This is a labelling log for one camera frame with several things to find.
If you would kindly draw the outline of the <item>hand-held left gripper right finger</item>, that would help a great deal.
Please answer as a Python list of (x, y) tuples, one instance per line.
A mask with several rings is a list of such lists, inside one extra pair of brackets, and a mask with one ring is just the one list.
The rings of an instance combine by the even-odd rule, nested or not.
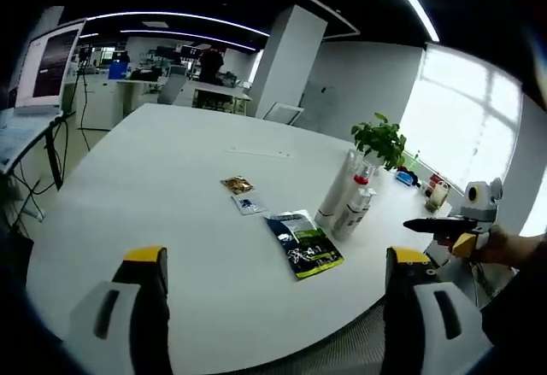
[(386, 251), (383, 374), (481, 374), (491, 352), (482, 315), (414, 249)]

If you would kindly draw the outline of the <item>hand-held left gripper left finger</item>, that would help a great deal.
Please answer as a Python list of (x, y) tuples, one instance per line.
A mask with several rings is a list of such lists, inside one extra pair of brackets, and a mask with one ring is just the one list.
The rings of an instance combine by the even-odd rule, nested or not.
[(168, 252), (126, 253), (69, 315), (68, 351), (91, 374), (169, 374)]

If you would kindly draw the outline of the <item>person's right hand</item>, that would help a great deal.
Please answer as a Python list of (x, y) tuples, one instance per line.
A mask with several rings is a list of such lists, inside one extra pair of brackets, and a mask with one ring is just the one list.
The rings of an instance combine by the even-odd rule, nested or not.
[(508, 233), (500, 225), (493, 225), (485, 244), (473, 251), (471, 259), (486, 264), (515, 267), (520, 263), (520, 240), (518, 235)]

